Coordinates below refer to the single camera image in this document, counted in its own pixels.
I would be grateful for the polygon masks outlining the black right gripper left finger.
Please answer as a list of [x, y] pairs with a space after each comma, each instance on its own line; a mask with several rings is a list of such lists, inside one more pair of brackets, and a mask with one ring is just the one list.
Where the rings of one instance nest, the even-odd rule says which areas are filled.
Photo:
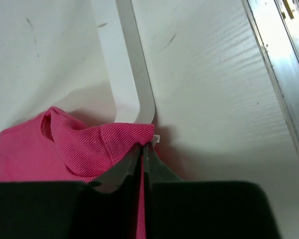
[[96, 191], [100, 193], [114, 193], [122, 187], [128, 176], [134, 176], [137, 170], [137, 164], [141, 156], [142, 147], [135, 144], [128, 153], [112, 166], [89, 183]]

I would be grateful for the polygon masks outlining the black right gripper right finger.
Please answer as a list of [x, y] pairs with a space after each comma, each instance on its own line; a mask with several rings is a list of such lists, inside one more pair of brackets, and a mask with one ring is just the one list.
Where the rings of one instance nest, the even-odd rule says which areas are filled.
[[144, 178], [147, 182], [182, 182], [158, 156], [151, 143], [143, 148]]

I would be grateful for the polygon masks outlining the pink trousers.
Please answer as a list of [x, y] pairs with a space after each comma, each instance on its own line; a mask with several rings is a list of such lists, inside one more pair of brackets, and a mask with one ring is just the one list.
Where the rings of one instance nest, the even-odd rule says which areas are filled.
[[0, 182], [91, 182], [136, 144], [154, 138], [153, 124], [87, 126], [57, 107], [0, 133]]

